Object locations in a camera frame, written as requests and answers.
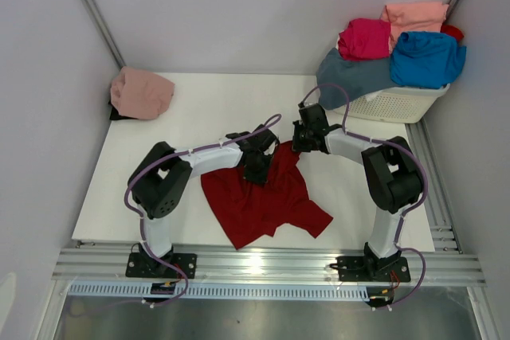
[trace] white table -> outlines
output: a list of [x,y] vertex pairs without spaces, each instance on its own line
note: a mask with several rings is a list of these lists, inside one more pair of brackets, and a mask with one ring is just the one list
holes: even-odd
[[[217,142],[225,134],[252,131],[275,113],[282,120],[272,128],[280,141],[292,139],[297,104],[316,85],[314,76],[224,75],[162,73],[175,82],[175,95],[164,114],[152,121],[112,122],[73,233],[75,240],[136,242],[139,218],[126,209],[123,195],[129,176],[159,141],[173,147]],[[329,123],[341,115],[328,113]],[[349,130],[374,138],[407,138],[403,124],[348,118]],[[331,214],[333,222],[316,239],[291,225],[282,225],[272,238],[263,236],[253,247],[361,249],[375,218],[363,167],[346,158],[303,153],[298,168],[310,198]],[[172,213],[172,240],[179,244],[230,245],[202,192],[191,179]],[[402,245],[434,251],[425,208],[409,214]]]

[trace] blue cloth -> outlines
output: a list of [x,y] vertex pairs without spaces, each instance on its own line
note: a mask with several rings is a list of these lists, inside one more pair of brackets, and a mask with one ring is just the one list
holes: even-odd
[[404,32],[391,54],[391,79],[400,85],[439,89],[461,74],[465,51],[446,33]]
[[[390,58],[367,61],[344,60],[338,49],[326,55],[316,73],[317,84],[337,84],[349,95],[349,100],[383,89],[398,87],[390,79]],[[319,104],[331,110],[345,105],[343,93],[335,87],[320,89]]]

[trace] robotic arm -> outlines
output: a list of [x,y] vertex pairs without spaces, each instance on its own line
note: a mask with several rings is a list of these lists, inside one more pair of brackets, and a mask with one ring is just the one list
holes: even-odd
[[[401,257],[395,242],[402,229],[399,222],[403,210],[414,204],[423,191],[423,179],[416,165],[393,147],[351,137],[344,133],[339,124],[330,126],[319,104],[304,106],[301,103],[299,107],[300,120],[294,122],[293,150],[318,150],[325,154],[341,155],[362,165],[376,206],[374,229],[365,244],[363,256],[337,258],[334,268],[339,271],[339,279],[349,282],[390,282],[390,272],[393,271],[398,273],[402,282],[410,281],[407,262]],[[226,138],[235,139],[246,134],[234,133]],[[390,141],[409,150],[402,137]],[[263,184],[278,144],[277,137],[268,129],[237,143],[169,159],[143,176],[133,186],[132,196],[144,211],[147,244],[153,253],[168,260],[173,255],[169,214],[179,203],[188,179],[222,168],[243,166],[246,180]],[[157,143],[129,182],[142,169],[174,152],[175,149],[167,143]],[[389,166],[398,169],[391,171]],[[142,246],[139,250],[148,264],[153,261],[144,253]],[[161,276],[161,266],[155,261],[150,268],[152,266],[156,269],[155,276]]]

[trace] black mounting plate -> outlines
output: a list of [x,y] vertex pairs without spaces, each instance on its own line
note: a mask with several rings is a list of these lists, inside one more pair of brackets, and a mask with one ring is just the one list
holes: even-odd
[[384,282],[391,283],[390,273],[395,272],[401,283],[409,283],[411,274],[407,259],[404,257],[384,268],[381,272],[370,277],[367,270],[363,266],[363,256],[339,256],[336,258],[336,267],[338,269],[338,277],[340,282]]
[[[170,264],[178,266],[188,277],[194,279],[197,267],[197,254],[175,253],[171,257]],[[152,278],[152,279],[181,279],[181,275],[172,270],[165,268],[161,275],[155,275],[150,269],[145,259],[139,252],[132,252],[129,255],[126,267],[126,277],[128,278]]]

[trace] pile of clothes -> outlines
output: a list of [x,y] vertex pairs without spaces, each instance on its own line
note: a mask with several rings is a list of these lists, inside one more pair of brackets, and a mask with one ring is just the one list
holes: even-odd
[[[439,89],[460,75],[464,35],[443,25],[448,5],[415,2],[385,5],[380,19],[351,20],[339,34],[337,48],[323,59],[317,84],[338,84],[350,100],[393,87]],[[328,110],[347,103],[334,87],[320,89]]]

